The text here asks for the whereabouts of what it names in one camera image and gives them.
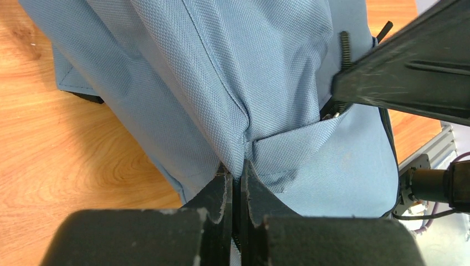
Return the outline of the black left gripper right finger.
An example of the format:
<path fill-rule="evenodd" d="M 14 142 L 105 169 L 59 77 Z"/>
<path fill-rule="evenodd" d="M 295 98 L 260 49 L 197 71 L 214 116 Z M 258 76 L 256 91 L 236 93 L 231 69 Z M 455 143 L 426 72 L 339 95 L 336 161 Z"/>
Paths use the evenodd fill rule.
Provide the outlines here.
<path fill-rule="evenodd" d="M 243 265 L 424 265 L 399 222 L 303 217 L 261 183 L 250 161 L 241 176 L 240 208 Z"/>

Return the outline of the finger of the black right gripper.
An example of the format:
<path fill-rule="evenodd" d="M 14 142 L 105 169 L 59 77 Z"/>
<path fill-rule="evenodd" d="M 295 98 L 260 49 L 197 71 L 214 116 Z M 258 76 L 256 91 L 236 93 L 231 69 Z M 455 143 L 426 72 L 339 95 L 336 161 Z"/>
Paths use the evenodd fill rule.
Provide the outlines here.
<path fill-rule="evenodd" d="M 439 1 L 348 70 L 338 101 L 469 125 L 469 2 Z"/>

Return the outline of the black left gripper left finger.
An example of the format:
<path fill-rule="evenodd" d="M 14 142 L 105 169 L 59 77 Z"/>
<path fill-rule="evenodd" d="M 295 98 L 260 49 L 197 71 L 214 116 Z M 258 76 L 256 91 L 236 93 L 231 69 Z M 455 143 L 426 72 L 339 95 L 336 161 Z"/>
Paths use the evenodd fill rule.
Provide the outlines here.
<path fill-rule="evenodd" d="M 179 209 L 87 209 L 59 226 L 43 265 L 229 265 L 232 176 Z"/>

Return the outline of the blue-grey student backpack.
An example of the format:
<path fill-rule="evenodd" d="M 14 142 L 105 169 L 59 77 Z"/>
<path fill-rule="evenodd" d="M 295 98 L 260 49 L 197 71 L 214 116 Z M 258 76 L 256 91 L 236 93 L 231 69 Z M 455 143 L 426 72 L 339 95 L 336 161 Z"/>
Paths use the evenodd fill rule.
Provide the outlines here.
<path fill-rule="evenodd" d="M 376 47 L 365 1 L 21 1 L 58 87 L 103 99 L 188 202 L 224 164 L 304 216 L 382 217 L 397 201 L 386 116 L 325 118 L 339 34 Z"/>

